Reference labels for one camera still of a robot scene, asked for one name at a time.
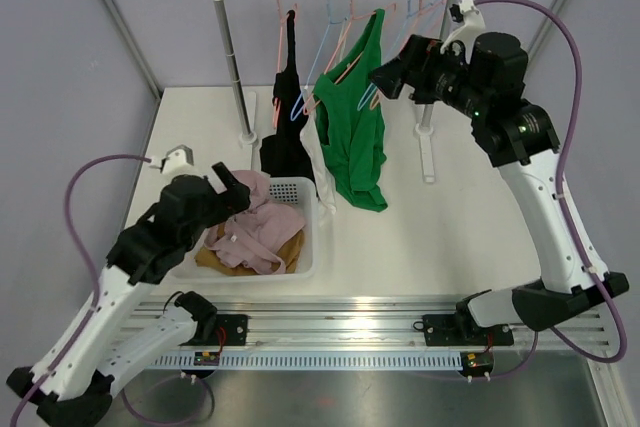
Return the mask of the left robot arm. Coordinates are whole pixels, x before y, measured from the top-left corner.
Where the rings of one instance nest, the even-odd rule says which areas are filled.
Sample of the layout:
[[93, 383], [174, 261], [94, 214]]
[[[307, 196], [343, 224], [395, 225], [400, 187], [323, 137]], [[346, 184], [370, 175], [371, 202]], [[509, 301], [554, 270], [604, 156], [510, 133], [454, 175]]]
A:
[[250, 190], [222, 163], [217, 192], [202, 175], [174, 176], [157, 202], [117, 237], [93, 292], [58, 342], [32, 366], [6, 380], [21, 407], [32, 403], [48, 426], [94, 426], [114, 398], [152, 361], [185, 343], [216, 335], [217, 309], [194, 291], [177, 297], [160, 320], [118, 347], [125, 320], [185, 258], [204, 231], [247, 210]]

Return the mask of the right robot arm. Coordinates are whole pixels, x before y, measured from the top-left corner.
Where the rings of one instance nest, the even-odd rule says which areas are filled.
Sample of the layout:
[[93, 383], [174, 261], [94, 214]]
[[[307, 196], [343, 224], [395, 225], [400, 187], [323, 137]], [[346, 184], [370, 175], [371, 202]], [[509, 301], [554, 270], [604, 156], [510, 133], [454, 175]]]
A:
[[510, 189], [533, 241], [538, 279], [487, 290], [456, 304], [456, 336], [476, 343], [495, 327], [554, 328], [629, 290], [592, 251], [557, 168], [560, 142], [550, 116], [523, 98], [528, 55], [513, 35], [483, 33], [467, 50], [459, 41], [413, 35], [370, 81], [388, 99], [412, 88], [416, 104], [442, 102], [468, 117], [475, 143]]

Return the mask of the pink hanger with green top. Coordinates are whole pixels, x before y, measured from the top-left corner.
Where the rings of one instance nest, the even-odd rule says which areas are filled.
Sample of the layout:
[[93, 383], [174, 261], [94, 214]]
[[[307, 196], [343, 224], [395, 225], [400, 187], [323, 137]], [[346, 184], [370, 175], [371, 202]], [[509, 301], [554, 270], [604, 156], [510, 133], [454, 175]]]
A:
[[[326, 68], [323, 71], [324, 74], [326, 74], [329, 70], [331, 70], [332, 67], [335, 67], [337, 63], [343, 60], [345, 50], [346, 50], [347, 40], [353, 24], [357, 21], [368, 19], [369, 17], [372, 17], [377, 13], [377, 10], [374, 9], [371, 12], [367, 12], [359, 15], [356, 13], [355, 6], [356, 6], [355, 0], [349, 0], [349, 16], [346, 18], [346, 24], [345, 24], [344, 30], [341, 31], [341, 34], [338, 38], [336, 48], [332, 53], [329, 59], [329, 62], [326, 65]], [[397, 3], [391, 2], [385, 7], [383, 7], [383, 10], [387, 13], [390, 12], [391, 16], [393, 17], [397, 11]], [[318, 105], [318, 102], [314, 100], [313, 93], [310, 93], [305, 103], [303, 104], [302, 113], [309, 116], [310, 113], [317, 107], [317, 105]]]

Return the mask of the green tank top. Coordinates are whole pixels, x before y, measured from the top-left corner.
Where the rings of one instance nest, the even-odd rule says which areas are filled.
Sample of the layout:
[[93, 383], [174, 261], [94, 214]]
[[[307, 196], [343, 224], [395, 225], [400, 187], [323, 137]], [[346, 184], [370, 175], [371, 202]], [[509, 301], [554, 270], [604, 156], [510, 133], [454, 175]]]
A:
[[380, 107], [362, 107], [360, 101], [371, 85], [370, 72], [381, 66], [384, 20], [385, 11], [376, 10], [351, 50], [313, 89], [316, 130], [336, 190], [352, 206], [373, 212], [388, 207], [378, 185], [386, 161], [385, 122]]

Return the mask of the brown tank top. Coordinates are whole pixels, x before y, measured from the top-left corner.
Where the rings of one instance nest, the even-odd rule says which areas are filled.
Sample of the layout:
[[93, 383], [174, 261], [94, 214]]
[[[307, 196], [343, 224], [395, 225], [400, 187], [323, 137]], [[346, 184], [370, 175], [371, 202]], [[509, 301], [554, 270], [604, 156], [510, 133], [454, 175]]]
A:
[[[297, 269], [298, 260], [304, 246], [305, 236], [303, 232], [297, 233], [292, 239], [288, 240], [278, 251], [278, 255], [285, 262], [285, 273], [294, 274]], [[226, 277], [253, 277], [258, 273], [251, 268], [238, 266], [228, 267], [221, 262], [217, 254], [202, 247], [195, 255], [195, 263], [199, 268], [209, 269], [222, 274]]]

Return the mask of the mauve tank top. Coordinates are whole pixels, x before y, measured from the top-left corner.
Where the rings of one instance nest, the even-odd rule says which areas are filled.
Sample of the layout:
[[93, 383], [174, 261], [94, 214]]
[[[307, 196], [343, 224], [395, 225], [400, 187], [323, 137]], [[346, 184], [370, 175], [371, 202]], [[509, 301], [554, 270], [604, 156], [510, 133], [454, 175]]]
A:
[[258, 276], [286, 275], [280, 248], [303, 232], [305, 218], [294, 207], [270, 198], [270, 180], [253, 170], [234, 173], [250, 190], [250, 207], [210, 228], [203, 246], [228, 267], [254, 269]]

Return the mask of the pink hanger with brown top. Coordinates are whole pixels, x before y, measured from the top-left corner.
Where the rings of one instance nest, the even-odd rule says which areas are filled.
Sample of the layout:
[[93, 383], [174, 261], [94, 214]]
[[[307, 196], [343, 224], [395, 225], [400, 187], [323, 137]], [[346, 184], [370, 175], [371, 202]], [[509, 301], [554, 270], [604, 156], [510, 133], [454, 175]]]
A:
[[397, 49], [406, 43], [407, 39], [417, 26], [421, 16], [432, 6], [432, 3], [427, 3], [425, 0], [418, 0], [417, 5], [413, 6], [412, 1], [413, 0], [407, 0], [405, 20], [401, 24], [400, 31], [396, 35], [392, 46], [389, 48], [387, 56], [385, 57], [386, 61], [391, 60], [393, 55], [397, 52]]

